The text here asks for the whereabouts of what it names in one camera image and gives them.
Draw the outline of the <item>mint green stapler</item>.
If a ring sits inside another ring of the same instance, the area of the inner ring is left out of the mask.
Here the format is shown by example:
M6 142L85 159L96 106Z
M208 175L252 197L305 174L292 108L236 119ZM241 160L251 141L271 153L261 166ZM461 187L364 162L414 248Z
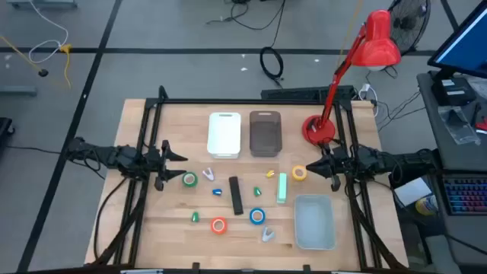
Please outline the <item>mint green stapler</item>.
M280 173L278 178L276 202L278 204L286 203L287 199L287 174Z

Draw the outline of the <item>white power adapter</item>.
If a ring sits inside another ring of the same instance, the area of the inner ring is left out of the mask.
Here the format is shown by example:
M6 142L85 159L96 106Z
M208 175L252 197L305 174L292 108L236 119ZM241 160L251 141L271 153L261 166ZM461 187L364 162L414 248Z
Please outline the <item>white power adapter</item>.
M374 95L373 101L376 103L377 102L377 93L376 91L371 87L370 84L363 84L362 88L358 91L358 97L360 100L366 100L367 99L367 94L368 92L371 91L372 94Z

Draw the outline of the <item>orange tape roll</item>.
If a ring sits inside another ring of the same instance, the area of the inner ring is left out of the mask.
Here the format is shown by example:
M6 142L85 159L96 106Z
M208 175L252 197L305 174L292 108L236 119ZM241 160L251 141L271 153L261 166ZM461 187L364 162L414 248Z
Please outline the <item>orange tape roll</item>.
M211 231L214 234L225 234L228 229L228 223L224 217L215 217L211 221Z

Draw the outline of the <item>light grey plastic bin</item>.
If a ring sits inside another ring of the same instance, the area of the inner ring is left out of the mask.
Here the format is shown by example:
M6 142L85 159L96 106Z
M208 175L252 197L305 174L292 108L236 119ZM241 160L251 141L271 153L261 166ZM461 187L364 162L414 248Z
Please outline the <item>light grey plastic bin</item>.
M294 237L302 250L333 250L336 247L336 226L328 195L296 196Z

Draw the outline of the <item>black mini computer box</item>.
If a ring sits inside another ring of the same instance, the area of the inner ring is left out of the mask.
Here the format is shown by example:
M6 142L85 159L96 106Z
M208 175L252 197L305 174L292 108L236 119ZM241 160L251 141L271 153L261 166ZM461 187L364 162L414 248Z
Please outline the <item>black mini computer box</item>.
M476 92L465 78L434 80L432 92L439 106L465 106L476 99Z

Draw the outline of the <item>white paper sheet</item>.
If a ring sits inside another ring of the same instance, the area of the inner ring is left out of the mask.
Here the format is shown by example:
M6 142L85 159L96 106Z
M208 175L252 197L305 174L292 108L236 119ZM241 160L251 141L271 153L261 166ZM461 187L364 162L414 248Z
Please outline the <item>white paper sheet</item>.
M404 207L413 204L423 197L429 196L432 194L432 191L428 184L421 177L418 177L395 188L394 193L399 200L399 204Z

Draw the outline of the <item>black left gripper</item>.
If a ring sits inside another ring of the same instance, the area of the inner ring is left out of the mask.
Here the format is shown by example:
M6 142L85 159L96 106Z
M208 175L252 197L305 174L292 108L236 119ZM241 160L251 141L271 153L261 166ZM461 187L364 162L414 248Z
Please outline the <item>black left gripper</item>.
M169 161L187 161L187 158L174 153L168 149L169 147L168 140L164 140L160 149L150 147L146 154L150 172L157 173L154 182L154 187L157 191L162 191L164 189L164 182L166 180L171 180L186 173L185 170L167 170L166 178L166 158Z

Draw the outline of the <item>black stapler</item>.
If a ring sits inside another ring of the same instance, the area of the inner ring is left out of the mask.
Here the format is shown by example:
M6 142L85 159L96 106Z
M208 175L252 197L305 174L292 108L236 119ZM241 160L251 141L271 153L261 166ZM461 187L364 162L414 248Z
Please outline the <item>black stapler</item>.
M235 215L242 215L244 213L243 204L240 196L240 187L237 177L229 177L229 186L231 191L232 206Z

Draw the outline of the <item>black power strip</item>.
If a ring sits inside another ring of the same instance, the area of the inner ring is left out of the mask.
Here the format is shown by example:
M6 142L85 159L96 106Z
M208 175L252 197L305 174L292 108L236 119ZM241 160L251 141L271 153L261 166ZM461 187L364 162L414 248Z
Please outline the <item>black power strip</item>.
M329 87L310 88L281 88L262 90L262 100L288 100L288 101L313 101L324 103L328 96ZM351 85L338 86L336 100L352 99L356 95L355 88Z

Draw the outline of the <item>yellow round container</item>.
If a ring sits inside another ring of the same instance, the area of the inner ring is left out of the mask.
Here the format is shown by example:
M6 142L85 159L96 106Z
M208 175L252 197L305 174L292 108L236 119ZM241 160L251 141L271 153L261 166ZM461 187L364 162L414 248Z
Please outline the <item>yellow round container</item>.
M415 210L424 216L433 216L438 213L438 203L435 195L425 196L415 202Z

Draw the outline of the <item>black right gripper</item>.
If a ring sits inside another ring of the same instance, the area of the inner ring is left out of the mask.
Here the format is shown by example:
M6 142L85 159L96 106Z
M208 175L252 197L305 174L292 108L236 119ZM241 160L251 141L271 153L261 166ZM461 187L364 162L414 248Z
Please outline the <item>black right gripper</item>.
M329 145L325 145L321 159L308 164L306 169L321 177L330 178L332 181L331 190L337 192L341 187L341 181L338 174L347 174L351 172L352 159L344 148L340 146L331 148Z

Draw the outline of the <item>black computer monitor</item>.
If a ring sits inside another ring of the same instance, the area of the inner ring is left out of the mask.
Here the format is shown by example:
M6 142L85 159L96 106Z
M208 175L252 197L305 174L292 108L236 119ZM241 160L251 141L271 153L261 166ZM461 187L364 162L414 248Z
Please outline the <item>black computer monitor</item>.
M487 78L487 0L482 0L443 42L428 65Z

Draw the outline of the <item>blue tape roll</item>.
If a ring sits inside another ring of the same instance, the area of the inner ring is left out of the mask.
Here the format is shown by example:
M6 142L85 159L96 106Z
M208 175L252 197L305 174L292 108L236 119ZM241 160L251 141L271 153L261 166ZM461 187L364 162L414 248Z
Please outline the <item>blue tape roll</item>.
M253 208L249 217L253 225L262 225L266 220L266 213L261 208Z

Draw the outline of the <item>black floor fan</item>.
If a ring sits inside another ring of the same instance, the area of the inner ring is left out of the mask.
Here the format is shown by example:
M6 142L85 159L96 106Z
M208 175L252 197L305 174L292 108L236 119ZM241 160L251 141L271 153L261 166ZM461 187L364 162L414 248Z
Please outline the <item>black floor fan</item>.
M402 56L416 51L431 14L431 0L393 0L390 38Z

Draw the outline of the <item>backlit rainbow keyboard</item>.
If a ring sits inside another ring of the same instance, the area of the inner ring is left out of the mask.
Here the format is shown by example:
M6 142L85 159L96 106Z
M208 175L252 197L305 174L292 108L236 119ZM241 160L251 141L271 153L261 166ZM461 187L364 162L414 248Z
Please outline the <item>backlit rainbow keyboard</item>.
M445 205L452 215L487 215L487 177L441 178Z

